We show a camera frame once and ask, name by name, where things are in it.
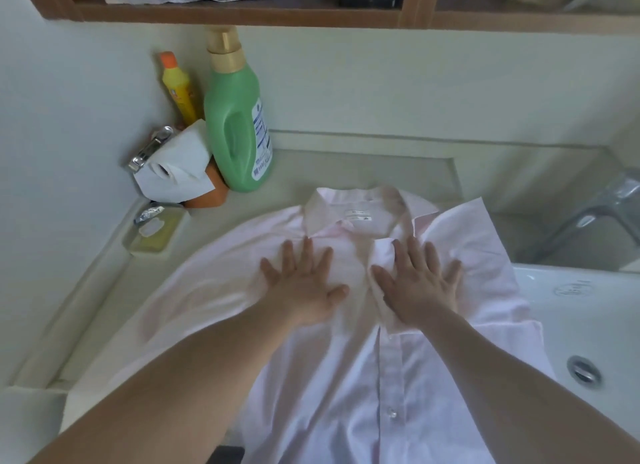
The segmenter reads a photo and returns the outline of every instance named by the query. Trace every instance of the hand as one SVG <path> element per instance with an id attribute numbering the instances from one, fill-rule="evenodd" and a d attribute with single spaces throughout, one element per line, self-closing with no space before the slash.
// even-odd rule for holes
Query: hand
<path id="1" fill-rule="evenodd" d="M 376 282 L 385 294 L 385 302 L 408 326 L 420 328 L 433 314 L 434 308 L 457 309 L 456 289 L 462 275 L 462 265 L 454 260 L 446 277 L 442 276 L 440 259 L 433 243 L 424 250 L 415 237 L 409 237 L 408 248 L 397 240 L 396 280 L 380 266 L 372 266 Z"/>
<path id="2" fill-rule="evenodd" d="M 282 308 L 296 326 L 326 321 L 349 294 L 347 285 L 333 290 L 326 287 L 332 258 L 333 249 L 327 248 L 320 263 L 314 267 L 313 241 L 305 237 L 300 263 L 296 266 L 293 244 L 287 240 L 282 244 L 282 272 L 273 268 L 266 258 L 260 261 L 260 269 L 269 285 L 262 301 Z"/>

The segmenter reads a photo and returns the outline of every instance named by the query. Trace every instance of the white bathtub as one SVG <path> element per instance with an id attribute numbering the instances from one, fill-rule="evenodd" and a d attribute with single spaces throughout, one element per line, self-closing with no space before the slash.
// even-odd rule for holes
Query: white bathtub
<path id="1" fill-rule="evenodd" d="M 640 439 L 640 275 L 515 264 L 558 381 Z M 582 356 L 602 386 L 580 385 L 567 369 Z"/>

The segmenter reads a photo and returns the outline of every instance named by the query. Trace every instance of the chrome faucet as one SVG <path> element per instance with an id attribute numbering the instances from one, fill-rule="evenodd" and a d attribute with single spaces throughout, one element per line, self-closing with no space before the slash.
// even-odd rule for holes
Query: chrome faucet
<path id="1" fill-rule="evenodd" d="M 539 263 L 601 217 L 611 217 L 636 246 L 640 246 L 640 169 L 625 169 L 585 208 L 577 211 L 542 242 L 522 250 L 516 260 L 524 264 Z"/>

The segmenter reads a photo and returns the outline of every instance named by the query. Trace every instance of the pink dress shirt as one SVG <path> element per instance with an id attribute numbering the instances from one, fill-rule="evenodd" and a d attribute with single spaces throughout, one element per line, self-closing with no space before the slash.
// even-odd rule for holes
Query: pink dress shirt
<path id="1" fill-rule="evenodd" d="M 460 312 L 497 346 L 552 375 L 541 325 L 483 202 L 445 212 L 394 188 L 319 188 L 304 206 L 246 222 L 189 258 L 122 327 L 70 391 L 63 428 L 189 334 L 265 292 L 261 257 L 314 238 L 335 255 L 330 284 L 351 286 L 328 322 L 296 330 L 262 370 L 226 443 L 243 463 L 492 463 L 449 371 L 429 341 L 385 305 L 371 277 L 392 271 L 394 238 L 434 242 L 464 267 Z"/>

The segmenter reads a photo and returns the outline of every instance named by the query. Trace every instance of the gold pump cap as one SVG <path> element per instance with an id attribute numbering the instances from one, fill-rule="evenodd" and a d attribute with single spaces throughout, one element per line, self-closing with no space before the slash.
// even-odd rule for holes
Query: gold pump cap
<path id="1" fill-rule="evenodd" d="M 207 34 L 207 50 L 211 56 L 211 67 L 216 72 L 238 72 L 246 65 L 246 58 L 235 26 L 210 26 Z"/>

